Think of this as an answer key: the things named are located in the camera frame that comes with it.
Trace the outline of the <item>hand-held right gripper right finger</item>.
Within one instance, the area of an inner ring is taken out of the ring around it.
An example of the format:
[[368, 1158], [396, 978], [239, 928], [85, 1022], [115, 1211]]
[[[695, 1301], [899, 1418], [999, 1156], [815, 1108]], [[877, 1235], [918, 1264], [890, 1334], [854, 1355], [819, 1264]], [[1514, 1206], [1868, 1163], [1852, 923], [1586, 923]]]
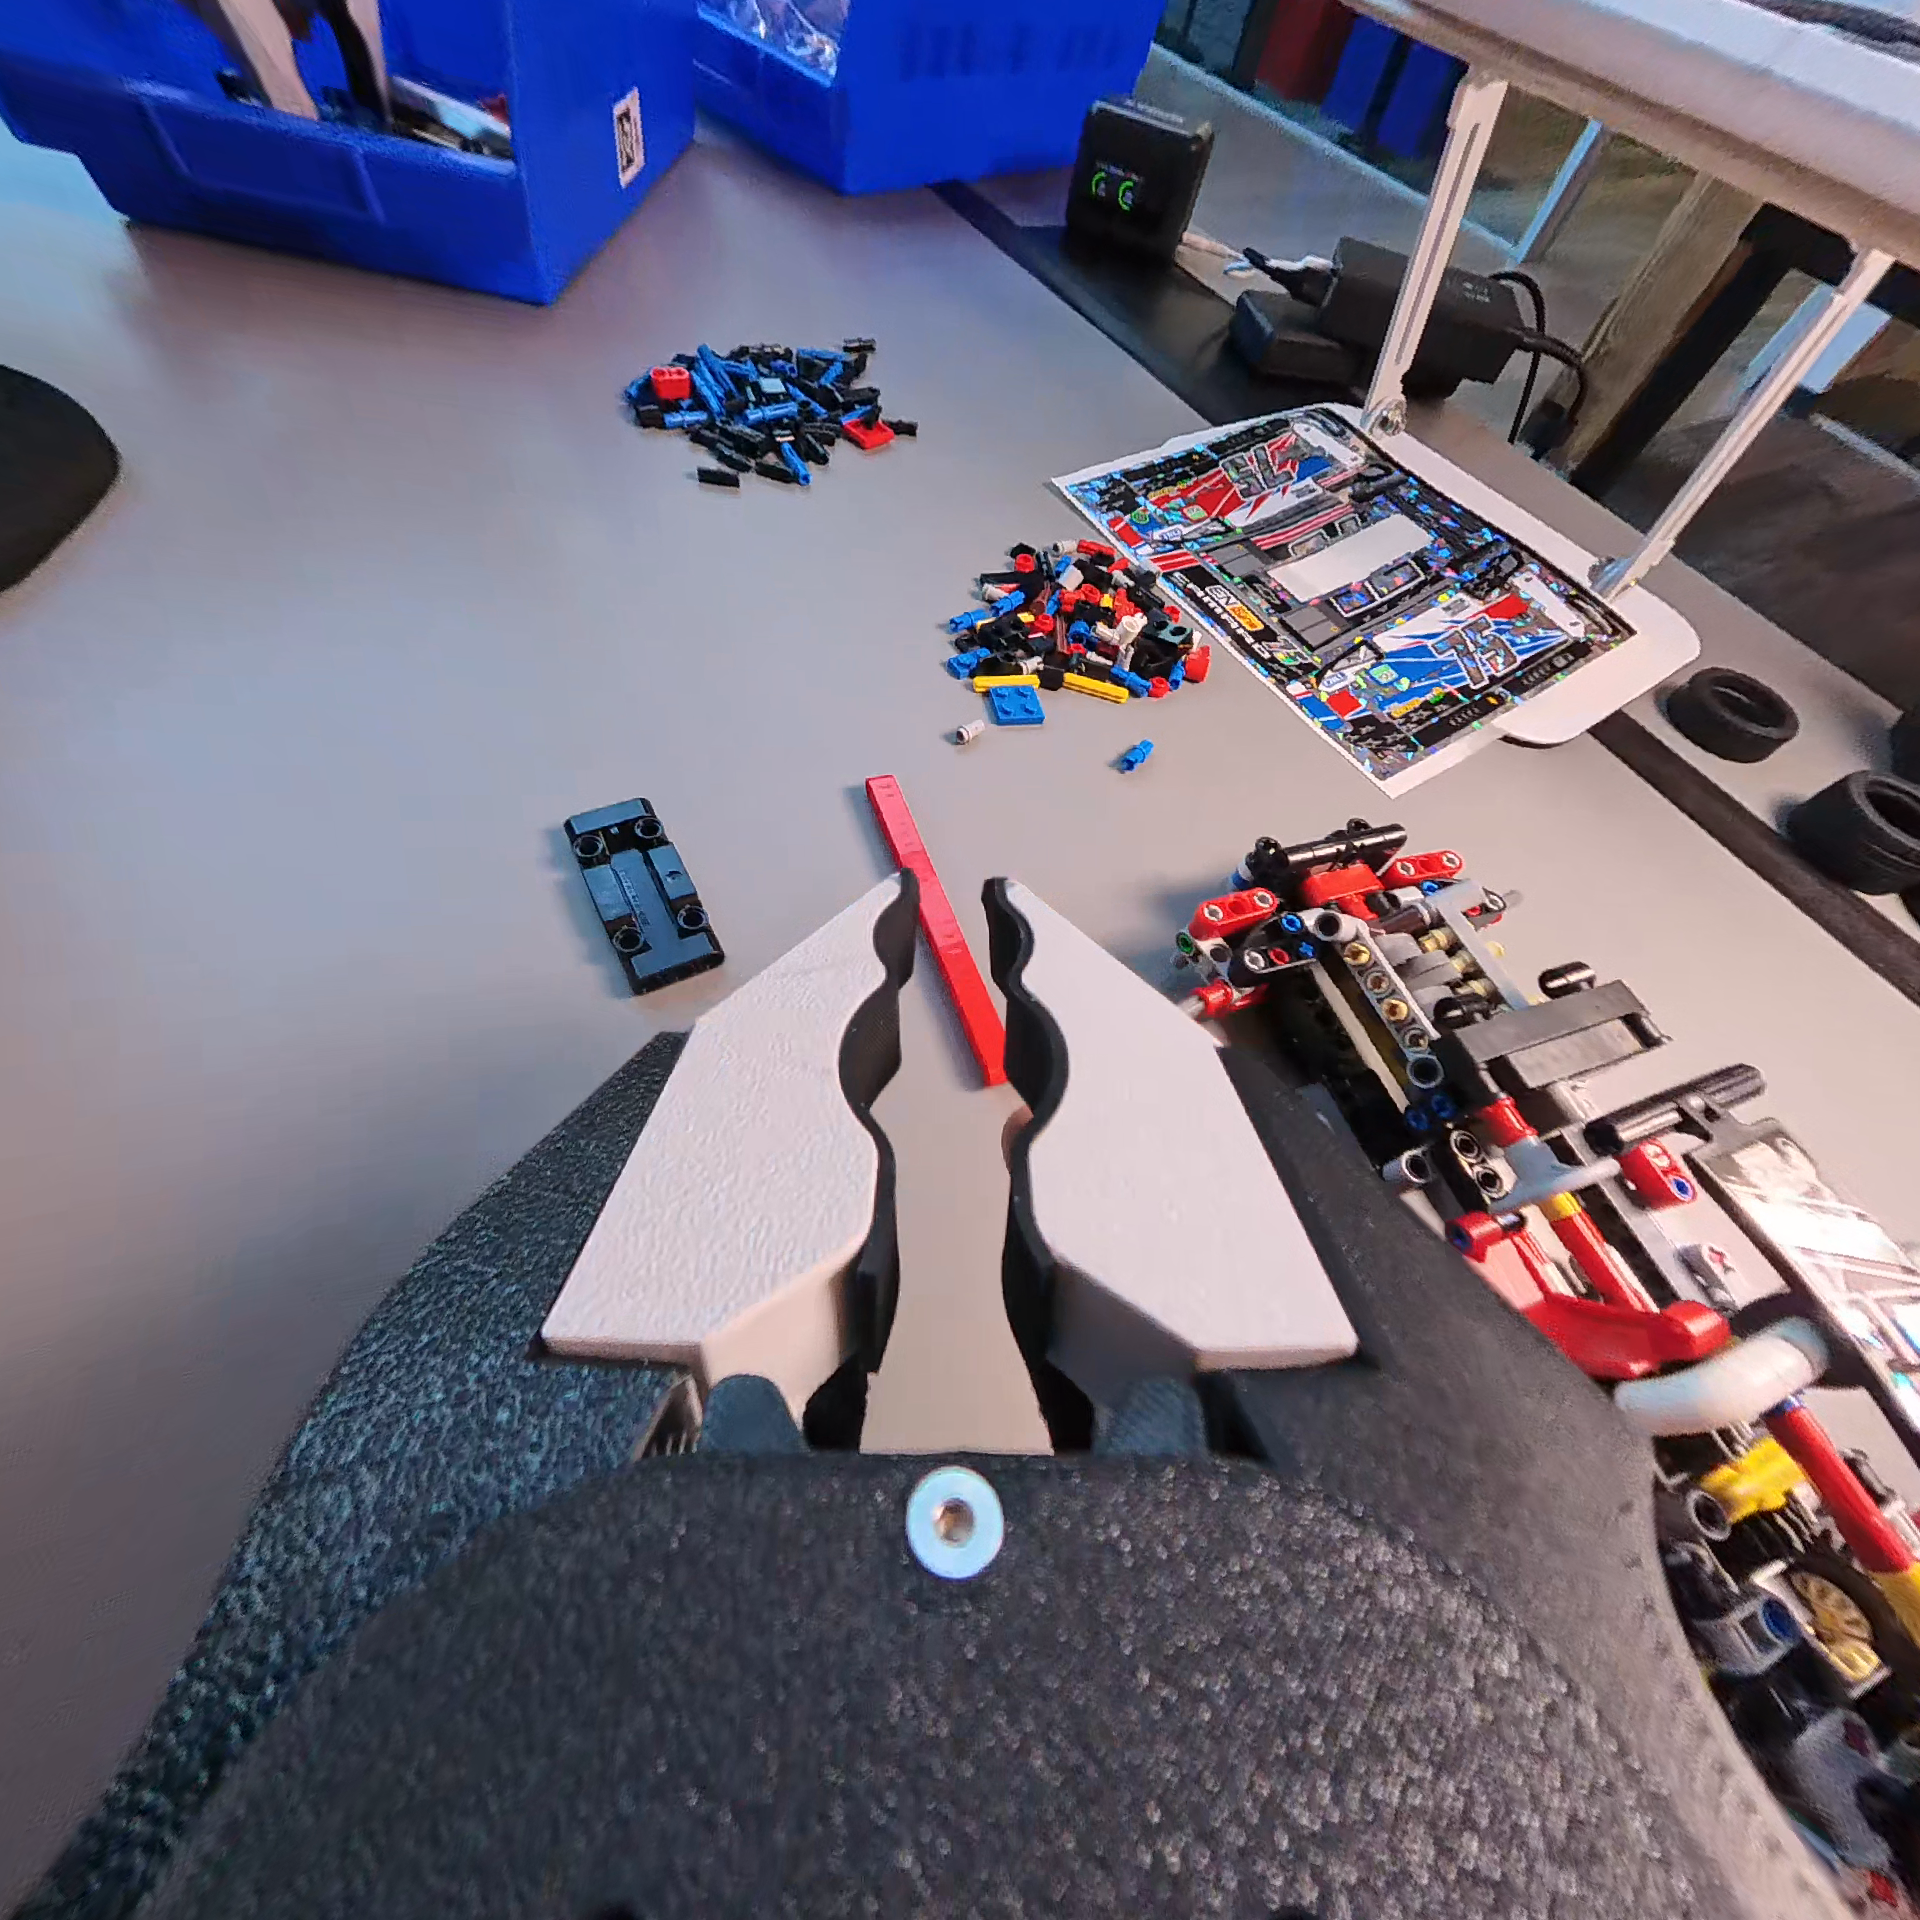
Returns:
[[983, 910], [1026, 1110], [1000, 1301], [1044, 1426], [1095, 1428], [1155, 1378], [1352, 1360], [1234, 1056], [1023, 883], [990, 878]]

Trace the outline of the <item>heap of large toy parts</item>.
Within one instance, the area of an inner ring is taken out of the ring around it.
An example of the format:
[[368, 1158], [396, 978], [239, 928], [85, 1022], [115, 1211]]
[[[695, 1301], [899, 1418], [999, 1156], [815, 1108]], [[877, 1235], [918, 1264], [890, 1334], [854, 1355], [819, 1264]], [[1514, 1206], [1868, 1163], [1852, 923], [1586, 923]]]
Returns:
[[391, 133], [424, 147], [488, 160], [514, 160], [511, 125], [499, 112], [475, 103], [460, 103], [414, 80], [391, 78], [391, 112], [356, 103], [347, 86], [319, 86], [315, 94], [319, 122], [366, 133]]

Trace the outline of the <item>labelled blue storage bin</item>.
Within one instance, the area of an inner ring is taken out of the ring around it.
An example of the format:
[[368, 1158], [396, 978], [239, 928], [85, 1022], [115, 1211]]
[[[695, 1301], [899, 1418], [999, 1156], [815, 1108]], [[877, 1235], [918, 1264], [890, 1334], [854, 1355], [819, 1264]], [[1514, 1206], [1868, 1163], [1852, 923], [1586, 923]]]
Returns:
[[[301, 78], [347, 88], [315, 5]], [[268, 108], [192, 3], [4, 3], [4, 118], [132, 224], [551, 303], [686, 150], [687, 3], [380, 3], [391, 78], [499, 112], [514, 160]]]

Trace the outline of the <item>black toy panel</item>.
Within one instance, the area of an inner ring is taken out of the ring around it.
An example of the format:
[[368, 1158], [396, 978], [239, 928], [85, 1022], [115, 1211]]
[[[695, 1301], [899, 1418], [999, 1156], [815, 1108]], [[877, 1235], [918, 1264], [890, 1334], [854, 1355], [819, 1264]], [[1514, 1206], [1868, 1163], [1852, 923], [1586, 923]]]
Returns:
[[724, 964], [699, 890], [650, 799], [578, 812], [562, 829], [635, 996]]

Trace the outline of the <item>long red toy beam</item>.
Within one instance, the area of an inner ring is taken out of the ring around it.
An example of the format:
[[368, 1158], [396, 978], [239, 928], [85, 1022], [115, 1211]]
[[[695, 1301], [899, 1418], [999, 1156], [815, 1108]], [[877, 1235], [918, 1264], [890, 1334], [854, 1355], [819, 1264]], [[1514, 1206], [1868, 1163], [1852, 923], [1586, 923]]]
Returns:
[[987, 1087], [1005, 1086], [1003, 1070], [1003, 1022], [987, 988], [966, 933], [955, 917], [952, 903], [943, 890], [931, 853], [925, 848], [918, 821], [904, 799], [900, 781], [891, 775], [870, 775], [864, 781], [870, 814], [879, 829], [879, 839], [891, 853], [902, 872], [911, 872], [918, 884], [918, 923], [932, 966], [936, 970], [951, 1007], [958, 1016], [968, 1051], [976, 1058], [981, 1078]]

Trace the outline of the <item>partly built toy car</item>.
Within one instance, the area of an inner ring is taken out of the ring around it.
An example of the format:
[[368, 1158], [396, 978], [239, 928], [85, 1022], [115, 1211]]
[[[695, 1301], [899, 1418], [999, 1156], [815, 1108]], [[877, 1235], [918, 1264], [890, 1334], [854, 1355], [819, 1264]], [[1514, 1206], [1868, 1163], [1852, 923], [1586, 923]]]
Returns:
[[1666, 1044], [1582, 962], [1504, 962], [1509, 895], [1396, 822], [1263, 836], [1173, 938], [1189, 1016], [1256, 1011], [1380, 1181], [1650, 1444], [1666, 1594], [1734, 1739], [1856, 1916], [1916, 1916], [1916, 1501], [1810, 1403], [1916, 1455], [1916, 1254], [1732, 1062], [1629, 1099]]

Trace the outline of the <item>pile of blue black pins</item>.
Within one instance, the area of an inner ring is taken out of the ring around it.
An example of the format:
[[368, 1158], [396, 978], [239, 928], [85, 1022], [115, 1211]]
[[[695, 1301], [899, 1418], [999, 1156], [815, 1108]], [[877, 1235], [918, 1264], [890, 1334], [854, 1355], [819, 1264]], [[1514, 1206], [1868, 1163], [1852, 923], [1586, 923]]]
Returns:
[[734, 494], [749, 480], [778, 490], [808, 490], [839, 447], [877, 452], [914, 440], [920, 426], [895, 414], [874, 383], [877, 340], [848, 333], [815, 344], [699, 343], [656, 365], [690, 367], [696, 399], [662, 408], [644, 390], [647, 371], [622, 390], [619, 404], [642, 434], [671, 437], [687, 447], [699, 490]]

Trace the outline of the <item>pile of mixed toy bricks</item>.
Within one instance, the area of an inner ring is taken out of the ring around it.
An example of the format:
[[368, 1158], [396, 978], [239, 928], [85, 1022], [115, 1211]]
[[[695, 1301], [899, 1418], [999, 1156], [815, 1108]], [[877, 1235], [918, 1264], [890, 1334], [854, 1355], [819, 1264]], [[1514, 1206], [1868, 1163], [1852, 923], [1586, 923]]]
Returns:
[[943, 624], [946, 676], [997, 727], [1035, 727], [1055, 693], [1157, 703], [1208, 684], [1213, 643], [1164, 579], [1112, 543], [1012, 543]]

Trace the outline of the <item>shiny clear plastic bag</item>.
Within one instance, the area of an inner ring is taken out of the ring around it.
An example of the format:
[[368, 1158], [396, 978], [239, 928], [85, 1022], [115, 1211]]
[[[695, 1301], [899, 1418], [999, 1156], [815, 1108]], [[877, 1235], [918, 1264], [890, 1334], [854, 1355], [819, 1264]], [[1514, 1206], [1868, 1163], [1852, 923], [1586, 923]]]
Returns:
[[699, 3], [699, 11], [819, 80], [836, 78], [850, 3]]

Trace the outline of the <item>black round pad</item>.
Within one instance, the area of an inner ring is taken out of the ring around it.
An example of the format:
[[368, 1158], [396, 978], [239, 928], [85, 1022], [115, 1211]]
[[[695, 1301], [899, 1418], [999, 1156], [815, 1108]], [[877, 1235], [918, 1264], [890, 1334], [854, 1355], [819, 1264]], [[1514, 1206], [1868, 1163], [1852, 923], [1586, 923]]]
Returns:
[[119, 447], [83, 403], [3, 367], [3, 592], [83, 528], [120, 470]]

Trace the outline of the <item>holographic sticker sheet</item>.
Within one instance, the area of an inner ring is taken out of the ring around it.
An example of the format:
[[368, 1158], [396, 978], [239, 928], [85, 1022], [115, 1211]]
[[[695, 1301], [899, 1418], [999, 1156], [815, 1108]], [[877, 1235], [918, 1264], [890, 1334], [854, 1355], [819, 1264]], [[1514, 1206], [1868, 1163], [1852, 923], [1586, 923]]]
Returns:
[[1635, 635], [1333, 404], [1205, 428], [1048, 487], [1382, 792], [1471, 756]]

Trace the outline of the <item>white book stand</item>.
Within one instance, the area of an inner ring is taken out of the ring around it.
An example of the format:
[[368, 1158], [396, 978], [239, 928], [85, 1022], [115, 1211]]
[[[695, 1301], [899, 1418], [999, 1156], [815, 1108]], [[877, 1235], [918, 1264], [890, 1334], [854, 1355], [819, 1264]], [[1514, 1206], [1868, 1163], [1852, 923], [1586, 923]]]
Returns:
[[[1402, 278], [1356, 426], [1435, 483], [1536, 543], [1635, 630], [1608, 658], [1522, 708], [1500, 734], [1570, 740], [1695, 658], [1698, 637], [1645, 575], [1783, 406], [1791, 383], [1879, 291], [1918, 259], [1916, 62], [1858, 35], [1740, 3], [1358, 3], [1356, 11], [1468, 64], [1424, 224]], [[1853, 267], [1738, 406], [1652, 528], [1599, 559], [1470, 478], [1405, 426], [1405, 378], [1451, 261], [1455, 231], [1509, 83], [1584, 112], [1695, 171], [1856, 243]]]

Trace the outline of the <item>black toy tyre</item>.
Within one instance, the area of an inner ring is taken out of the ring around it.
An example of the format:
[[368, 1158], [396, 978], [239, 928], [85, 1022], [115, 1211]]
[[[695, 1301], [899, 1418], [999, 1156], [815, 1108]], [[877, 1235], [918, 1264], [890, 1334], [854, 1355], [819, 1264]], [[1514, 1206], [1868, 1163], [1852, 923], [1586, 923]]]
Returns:
[[1856, 893], [1906, 893], [1918, 884], [1918, 784], [1868, 771], [1844, 775], [1791, 804], [1783, 836]]
[[1800, 731], [1800, 716], [1783, 693], [1724, 666], [1698, 667], [1666, 687], [1661, 711], [1676, 734], [1730, 763], [1766, 762]]

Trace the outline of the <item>black power bank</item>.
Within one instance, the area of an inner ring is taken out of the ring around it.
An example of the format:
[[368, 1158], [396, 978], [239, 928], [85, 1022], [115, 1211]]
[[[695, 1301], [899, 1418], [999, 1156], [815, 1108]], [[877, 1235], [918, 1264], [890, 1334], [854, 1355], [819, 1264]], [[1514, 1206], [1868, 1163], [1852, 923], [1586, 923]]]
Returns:
[[1207, 176], [1216, 130], [1134, 95], [1092, 103], [1064, 203], [1075, 244], [1173, 262]]

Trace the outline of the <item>small black power adapter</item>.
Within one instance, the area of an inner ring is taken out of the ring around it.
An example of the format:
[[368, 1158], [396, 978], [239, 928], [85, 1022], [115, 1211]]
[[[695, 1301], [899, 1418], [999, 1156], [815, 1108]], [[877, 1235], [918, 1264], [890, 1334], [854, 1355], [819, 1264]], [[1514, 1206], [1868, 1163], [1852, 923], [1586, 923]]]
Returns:
[[1352, 347], [1325, 335], [1314, 308], [1284, 292], [1242, 292], [1227, 347], [1247, 375], [1269, 381], [1347, 390], [1360, 375]]

